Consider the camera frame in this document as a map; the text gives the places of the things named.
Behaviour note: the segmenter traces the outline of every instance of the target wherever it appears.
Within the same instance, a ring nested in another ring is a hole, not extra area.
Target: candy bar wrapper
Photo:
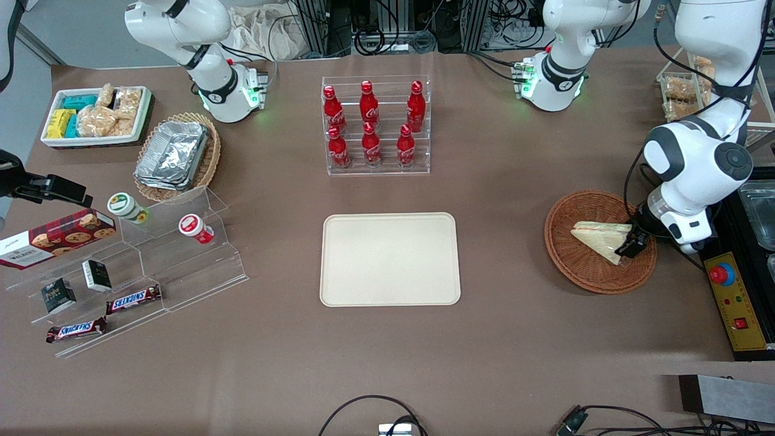
[[[108,332],[108,321],[105,317],[98,318],[87,323],[73,324],[66,327],[51,327],[46,334],[46,342],[64,341],[74,337],[87,337]]]
[[[138,306],[149,301],[161,298],[161,289],[158,285],[151,286],[148,289],[143,289],[140,292],[129,294],[128,296],[119,298],[115,301],[108,301],[105,303],[105,315],[119,312],[121,310],[128,309],[130,307]]]

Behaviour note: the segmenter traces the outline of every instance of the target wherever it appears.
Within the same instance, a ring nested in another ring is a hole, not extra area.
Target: cookie box
[[[115,234],[113,220],[83,209],[0,240],[0,265],[25,269]]]

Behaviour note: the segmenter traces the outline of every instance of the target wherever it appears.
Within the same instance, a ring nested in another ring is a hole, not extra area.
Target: aluminum foil container
[[[162,123],[135,168],[135,178],[153,188],[189,189],[205,152],[207,137],[207,127],[200,123]]]

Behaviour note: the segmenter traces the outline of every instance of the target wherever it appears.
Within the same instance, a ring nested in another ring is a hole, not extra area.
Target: red switch
[[[746,318],[735,318],[735,328],[737,330],[748,328],[748,321],[746,321]]]
[[[726,269],[724,269],[724,267],[716,265],[715,267],[711,268],[710,276],[711,282],[721,285],[723,282],[727,281],[729,278],[729,273]]]

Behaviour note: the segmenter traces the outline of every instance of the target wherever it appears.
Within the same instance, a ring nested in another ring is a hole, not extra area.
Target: white tray
[[[101,138],[47,138],[47,127],[51,122],[53,111],[62,109],[62,103],[65,97],[70,97],[72,95],[97,95],[100,92],[100,88],[64,89],[62,91],[57,91],[57,94],[53,97],[53,102],[51,103],[48,116],[46,117],[46,124],[43,125],[43,132],[40,133],[40,142],[52,148],[82,148],[111,147],[116,144],[126,144],[137,141],[140,138],[140,134],[143,132],[146,114],[148,113],[148,108],[150,106],[151,92],[144,86],[129,86],[127,88],[143,91],[143,96],[140,97],[140,104],[137,109],[137,117],[135,117],[135,125],[132,127],[131,134],[122,135],[120,137]]]
[[[326,306],[448,306],[460,299],[452,215],[331,215],[325,221],[320,301]]]

